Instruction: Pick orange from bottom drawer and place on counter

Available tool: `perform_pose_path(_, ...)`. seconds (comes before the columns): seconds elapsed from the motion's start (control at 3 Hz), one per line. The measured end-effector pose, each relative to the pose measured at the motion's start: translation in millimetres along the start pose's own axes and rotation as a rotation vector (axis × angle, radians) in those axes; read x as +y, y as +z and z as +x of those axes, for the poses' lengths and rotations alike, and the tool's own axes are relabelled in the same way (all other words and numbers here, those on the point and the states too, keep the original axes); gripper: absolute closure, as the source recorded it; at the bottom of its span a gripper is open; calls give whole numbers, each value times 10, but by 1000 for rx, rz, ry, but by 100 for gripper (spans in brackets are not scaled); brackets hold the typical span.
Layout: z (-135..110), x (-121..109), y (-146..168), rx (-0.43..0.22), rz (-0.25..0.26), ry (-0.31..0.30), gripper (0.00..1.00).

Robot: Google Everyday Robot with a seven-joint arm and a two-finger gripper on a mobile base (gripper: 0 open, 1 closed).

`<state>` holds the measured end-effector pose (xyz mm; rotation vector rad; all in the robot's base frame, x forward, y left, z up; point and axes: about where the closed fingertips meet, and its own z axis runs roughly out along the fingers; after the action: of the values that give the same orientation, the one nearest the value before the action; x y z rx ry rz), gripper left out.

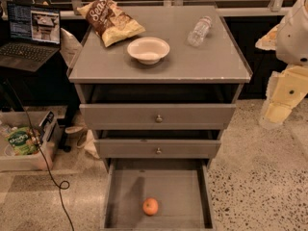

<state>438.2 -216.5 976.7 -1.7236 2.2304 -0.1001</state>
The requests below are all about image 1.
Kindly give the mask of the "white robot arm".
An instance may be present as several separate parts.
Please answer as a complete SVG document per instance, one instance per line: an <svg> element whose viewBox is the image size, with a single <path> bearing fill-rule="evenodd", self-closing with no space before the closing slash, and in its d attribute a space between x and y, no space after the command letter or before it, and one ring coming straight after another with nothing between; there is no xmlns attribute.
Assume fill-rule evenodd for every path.
<svg viewBox="0 0 308 231"><path fill-rule="evenodd" d="M297 0L255 47L274 50L276 58L287 64L269 77L261 110L260 125L272 129L282 125L308 94L308 0Z"/></svg>

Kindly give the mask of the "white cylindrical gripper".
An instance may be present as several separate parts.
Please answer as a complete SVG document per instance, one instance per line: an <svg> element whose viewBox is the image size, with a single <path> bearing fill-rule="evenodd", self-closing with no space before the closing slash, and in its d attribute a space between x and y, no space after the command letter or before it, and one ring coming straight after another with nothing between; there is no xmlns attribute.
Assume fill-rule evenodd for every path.
<svg viewBox="0 0 308 231"><path fill-rule="evenodd" d="M278 26L271 28L259 38L255 47L261 50L276 50L276 34ZM275 129L283 124L290 115L291 109L308 93L308 68L289 65L278 74L277 84L270 103L265 101L259 118L259 124L266 129Z"/></svg>

